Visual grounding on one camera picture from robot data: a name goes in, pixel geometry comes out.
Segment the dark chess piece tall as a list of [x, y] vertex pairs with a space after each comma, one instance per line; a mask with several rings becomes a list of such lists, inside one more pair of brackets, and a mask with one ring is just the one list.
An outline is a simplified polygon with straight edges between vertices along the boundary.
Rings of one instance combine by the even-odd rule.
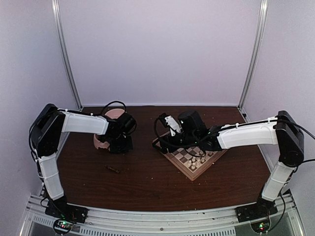
[[105, 168], [108, 169], [108, 170], [110, 170], [110, 171], [112, 171], [112, 172], [115, 172], [115, 173], [117, 173], [117, 174], [120, 173], [120, 170], [115, 169], [115, 168], [113, 168], [113, 167], [110, 167], [110, 166], [108, 166], [108, 165], [105, 165]]

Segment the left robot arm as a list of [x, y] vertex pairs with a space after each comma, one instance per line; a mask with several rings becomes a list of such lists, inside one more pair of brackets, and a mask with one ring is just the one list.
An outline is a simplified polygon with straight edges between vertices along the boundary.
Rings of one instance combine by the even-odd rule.
[[96, 149], [107, 149], [116, 154], [132, 150], [131, 134], [136, 127], [136, 120], [127, 113], [126, 108], [85, 114], [60, 109], [54, 104], [44, 107], [30, 127], [29, 145], [51, 209], [59, 218], [67, 218], [71, 213], [57, 167], [62, 133], [93, 134]]

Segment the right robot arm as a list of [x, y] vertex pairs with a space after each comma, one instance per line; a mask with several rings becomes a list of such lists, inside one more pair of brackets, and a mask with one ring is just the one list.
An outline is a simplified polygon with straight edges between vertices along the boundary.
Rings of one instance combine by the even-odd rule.
[[169, 129], [168, 134], [159, 135], [152, 146], [163, 154], [178, 149], [199, 148], [207, 151], [223, 151], [234, 147], [253, 145], [277, 145], [280, 156], [271, 175], [264, 184], [252, 212], [264, 216], [274, 206], [275, 199], [289, 181], [293, 172], [304, 161], [304, 134], [287, 111], [265, 120], [206, 127], [197, 111], [185, 111], [177, 119], [165, 113], [156, 122]]

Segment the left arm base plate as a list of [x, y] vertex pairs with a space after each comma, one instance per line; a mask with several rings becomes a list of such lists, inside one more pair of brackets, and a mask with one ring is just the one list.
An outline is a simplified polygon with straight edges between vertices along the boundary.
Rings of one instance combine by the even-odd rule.
[[55, 218], [65, 219], [74, 223], [85, 223], [88, 209], [80, 206], [67, 205], [62, 211], [57, 210], [55, 207], [48, 205], [45, 214]]

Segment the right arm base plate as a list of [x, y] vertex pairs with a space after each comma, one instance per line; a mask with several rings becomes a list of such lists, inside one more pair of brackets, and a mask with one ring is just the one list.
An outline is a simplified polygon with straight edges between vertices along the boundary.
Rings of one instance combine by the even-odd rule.
[[251, 204], [246, 206], [239, 206], [235, 208], [238, 222], [252, 221], [267, 217], [268, 215], [276, 214], [278, 209], [275, 206], [267, 208], [265, 206], [258, 206]]

